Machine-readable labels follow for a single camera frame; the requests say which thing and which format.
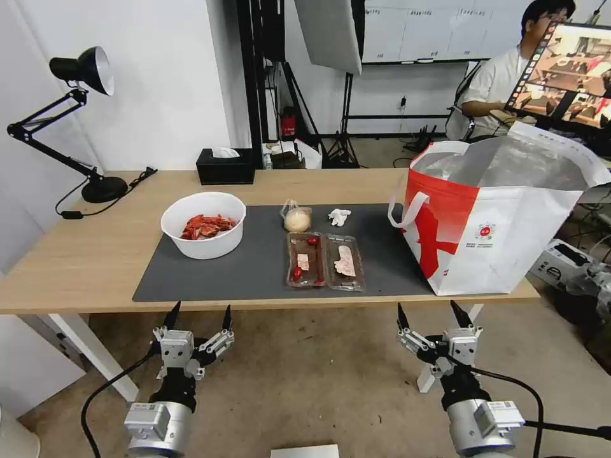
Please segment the white t-shirt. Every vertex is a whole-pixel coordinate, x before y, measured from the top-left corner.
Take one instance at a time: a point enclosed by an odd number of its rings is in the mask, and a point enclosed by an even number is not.
[[[520,56],[519,46],[487,61],[475,74],[471,84],[462,95],[457,105],[465,102],[507,102],[519,81],[528,61]],[[471,138],[480,135],[506,134],[507,128],[492,116],[475,118],[475,130]],[[469,120],[457,111],[453,111],[447,122],[446,135],[450,140],[462,140],[469,127]]]

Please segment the lamp base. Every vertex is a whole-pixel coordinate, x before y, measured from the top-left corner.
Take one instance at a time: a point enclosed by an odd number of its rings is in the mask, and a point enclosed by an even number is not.
[[[117,199],[127,192],[127,183],[119,177],[95,177],[87,183],[81,194],[86,202],[101,204]]]

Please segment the man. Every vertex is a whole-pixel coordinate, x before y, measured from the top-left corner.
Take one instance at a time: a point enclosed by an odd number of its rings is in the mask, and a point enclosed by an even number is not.
[[[528,6],[522,16],[520,44],[487,61],[460,97],[457,105],[464,116],[457,110],[452,113],[446,128],[450,140],[462,140],[465,136],[469,125],[467,116],[475,118],[471,140],[482,135],[507,133],[507,128],[490,112],[504,109],[549,23],[563,22],[574,12],[574,0],[535,0]]]

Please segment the black tissue box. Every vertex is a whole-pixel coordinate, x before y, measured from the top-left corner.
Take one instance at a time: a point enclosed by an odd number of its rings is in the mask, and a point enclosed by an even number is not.
[[[255,166],[252,148],[234,148],[239,158],[215,158],[204,148],[195,166],[202,184],[253,184]]]

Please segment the shopping bag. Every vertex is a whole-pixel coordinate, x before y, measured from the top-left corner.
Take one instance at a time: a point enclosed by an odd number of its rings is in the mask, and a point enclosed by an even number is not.
[[[516,123],[507,137],[437,142],[406,173],[403,233],[435,294],[510,293],[584,191],[611,181],[585,146]]]

